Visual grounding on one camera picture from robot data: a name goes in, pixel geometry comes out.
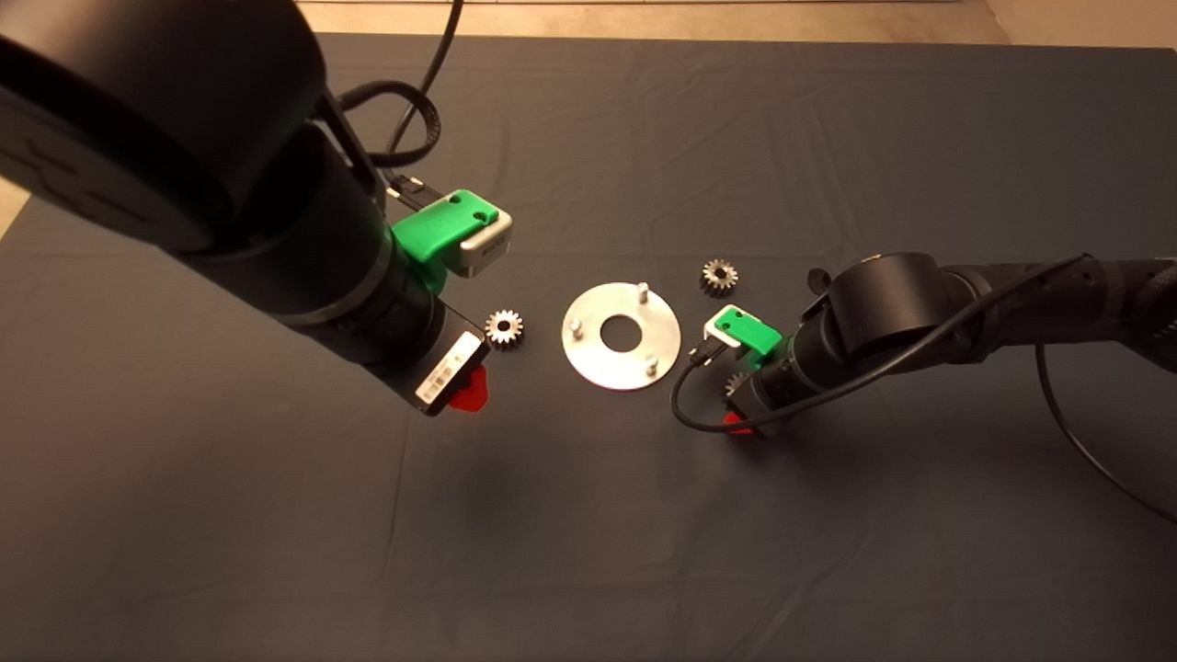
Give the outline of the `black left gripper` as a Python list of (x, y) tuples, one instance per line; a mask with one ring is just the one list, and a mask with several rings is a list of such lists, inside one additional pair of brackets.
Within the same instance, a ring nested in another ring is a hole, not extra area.
[(350, 316), (343, 355), (425, 416), (487, 406), (483, 332), (428, 293), (371, 298)]

